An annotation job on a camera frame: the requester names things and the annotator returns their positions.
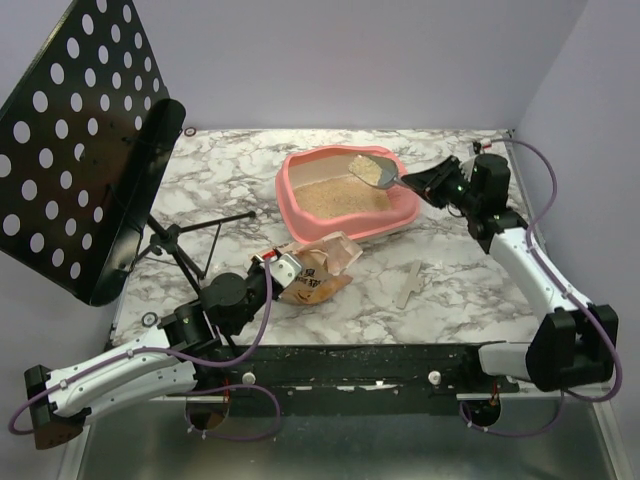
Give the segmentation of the pink cat litter box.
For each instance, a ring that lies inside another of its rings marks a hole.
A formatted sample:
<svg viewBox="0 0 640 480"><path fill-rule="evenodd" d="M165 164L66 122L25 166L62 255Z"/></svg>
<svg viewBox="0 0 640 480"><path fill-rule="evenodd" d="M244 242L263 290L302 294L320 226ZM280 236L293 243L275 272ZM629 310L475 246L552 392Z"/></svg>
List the pink cat litter box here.
<svg viewBox="0 0 640 480"><path fill-rule="evenodd" d="M399 159L377 147L329 146L286 157L275 178L279 210L289 233L303 244L342 231L354 241L389 234L413 222L419 198L394 186L378 190L353 176L359 154Z"/></svg>

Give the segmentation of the grey bag sealing clip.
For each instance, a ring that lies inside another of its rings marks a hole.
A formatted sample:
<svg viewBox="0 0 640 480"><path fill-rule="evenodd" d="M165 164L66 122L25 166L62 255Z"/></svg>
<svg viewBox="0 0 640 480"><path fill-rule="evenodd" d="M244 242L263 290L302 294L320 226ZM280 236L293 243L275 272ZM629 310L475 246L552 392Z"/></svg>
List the grey bag sealing clip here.
<svg viewBox="0 0 640 480"><path fill-rule="evenodd" d="M423 281L420 276L420 270L422 267L422 262L420 260L415 260L409 273L403 283L398 296L396 297L396 307L399 309L404 309L408 303L409 298L412 294L419 294L423 287Z"/></svg>

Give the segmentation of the beige cat litter bag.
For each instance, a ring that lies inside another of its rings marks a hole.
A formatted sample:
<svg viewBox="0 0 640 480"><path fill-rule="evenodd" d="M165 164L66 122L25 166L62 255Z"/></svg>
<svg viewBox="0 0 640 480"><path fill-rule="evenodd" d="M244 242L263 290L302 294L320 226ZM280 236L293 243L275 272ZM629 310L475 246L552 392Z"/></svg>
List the beige cat litter bag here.
<svg viewBox="0 0 640 480"><path fill-rule="evenodd" d="M347 269L362 255L361 247L344 232L328 234L308 244L291 242L263 249L257 256L291 253L302 264L302 271L280 295L283 303L317 305L333 297L353 278Z"/></svg>

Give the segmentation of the silver metal litter scoop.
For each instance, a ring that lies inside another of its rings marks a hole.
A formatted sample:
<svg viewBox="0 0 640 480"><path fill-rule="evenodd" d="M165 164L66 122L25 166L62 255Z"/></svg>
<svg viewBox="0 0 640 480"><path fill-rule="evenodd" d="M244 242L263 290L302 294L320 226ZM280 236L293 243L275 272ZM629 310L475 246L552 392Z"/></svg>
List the silver metal litter scoop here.
<svg viewBox="0 0 640 480"><path fill-rule="evenodd" d="M401 180L397 164L389 158L357 154L348 165L348 171L373 188L389 190L393 187L409 189Z"/></svg>

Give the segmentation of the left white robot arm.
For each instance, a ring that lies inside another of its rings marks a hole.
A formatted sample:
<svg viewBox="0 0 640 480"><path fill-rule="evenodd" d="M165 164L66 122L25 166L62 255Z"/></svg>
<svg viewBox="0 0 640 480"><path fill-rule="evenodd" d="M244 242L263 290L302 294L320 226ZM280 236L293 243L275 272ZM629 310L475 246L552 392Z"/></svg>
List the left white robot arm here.
<svg viewBox="0 0 640 480"><path fill-rule="evenodd" d="M278 259L256 261L245 277L225 273L145 333L89 360L25 374L28 435L38 450L64 445L120 408L171 394L209 395L222 371L258 350L273 303L294 280Z"/></svg>

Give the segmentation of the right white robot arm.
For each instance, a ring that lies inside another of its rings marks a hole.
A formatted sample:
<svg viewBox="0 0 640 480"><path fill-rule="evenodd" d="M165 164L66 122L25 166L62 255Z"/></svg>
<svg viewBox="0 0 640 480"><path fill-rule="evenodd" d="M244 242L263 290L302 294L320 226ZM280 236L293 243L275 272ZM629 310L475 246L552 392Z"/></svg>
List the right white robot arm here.
<svg viewBox="0 0 640 480"><path fill-rule="evenodd" d="M460 379L480 392L496 376L533 383L539 390L569 391L601 383L614 373L618 317L572 292L528 232L524 218L508 206L511 171L505 158L481 154L466 175L454 156L401 181L429 205L452 206L467 221L470 236L515 282L539 327L528 343L489 343L464 362Z"/></svg>

